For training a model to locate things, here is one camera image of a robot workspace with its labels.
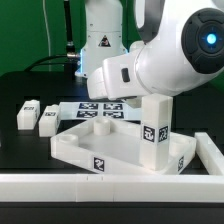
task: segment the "black tabletop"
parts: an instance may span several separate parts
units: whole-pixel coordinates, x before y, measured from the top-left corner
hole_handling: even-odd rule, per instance
[[[85,83],[60,72],[12,72],[0,77],[0,173],[90,173],[51,158],[50,138],[19,131],[16,115],[27,100],[48,105],[90,101]],[[58,132],[82,121],[62,121]],[[172,131],[207,132],[224,150],[224,93],[211,84],[174,97]],[[182,174],[207,174],[196,156]],[[221,223],[223,204],[198,203],[0,203],[0,223]]]

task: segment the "white cube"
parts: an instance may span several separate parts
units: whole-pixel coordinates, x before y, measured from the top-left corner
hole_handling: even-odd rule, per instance
[[[17,115],[18,130],[32,130],[40,115],[40,102],[26,101]]]
[[[60,121],[60,107],[58,105],[47,106],[39,121],[40,137],[56,135]]]

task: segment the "qr-like marker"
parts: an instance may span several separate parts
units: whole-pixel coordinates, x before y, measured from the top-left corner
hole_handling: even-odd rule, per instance
[[[143,139],[149,142],[155,142],[155,129],[151,127],[143,127]]]
[[[84,110],[98,110],[98,103],[80,103],[79,104],[79,109],[84,109]]]
[[[105,117],[112,117],[117,119],[124,119],[124,113],[123,112],[116,112],[116,111],[105,111],[103,112],[103,116]]]
[[[101,172],[104,172],[104,170],[105,170],[105,162],[104,162],[103,159],[99,159],[97,157],[94,157],[93,163],[94,163],[94,169],[95,170],[99,170]]]
[[[54,112],[46,112],[45,113],[45,116],[49,116],[49,117],[53,117],[55,115],[56,115],[56,113],[54,113]]]
[[[159,129],[159,142],[165,141],[168,138],[168,126]]]
[[[77,118],[92,118],[92,117],[96,117],[98,114],[97,111],[78,111],[77,113]]]
[[[181,157],[178,163],[178,171],[180,171],[184,167],[184,157]]]
[[[34,110],[34,107],[24,107],[24,110]]]
[[[105,103],[103,105],[104,110],[123,110],[122,103]]]

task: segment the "green wall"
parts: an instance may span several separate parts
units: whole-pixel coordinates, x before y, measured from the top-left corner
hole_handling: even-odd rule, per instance
[[[123,42],[127,47],[139,39],[134,25],[132,2],[124,10]],[[85,44],[84,0],[70,0],[73,36],[77,50]],[[126,0],[121,0],[124,9]],[[46,9],[52,42],[52,54],[65,53],[66,35],[63,0],[46,0]],[[48,56],[47,34],[42,0],[7,0],[0,3],[0,75],[22,71],[34,61]],[[62,66],[52,66],[62,70]],[[35,70],[48,70],[38,67]]]

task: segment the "white rectangular block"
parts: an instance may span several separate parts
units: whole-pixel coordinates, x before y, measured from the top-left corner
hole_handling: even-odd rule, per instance
[[[40,102],[26,101],[17,115],[18,130],[32,130],[40,115]]]
[[[168,163],[172,97],[152,94],[142,98],[140,162],[162,170]]]
[[[224,175],[224,156],[207,133],[195,133],[196,152],[210,175]]]
[[[60,107],[58,105],[47,106],[39,121],[40,137],[56,135],[60,121]]]

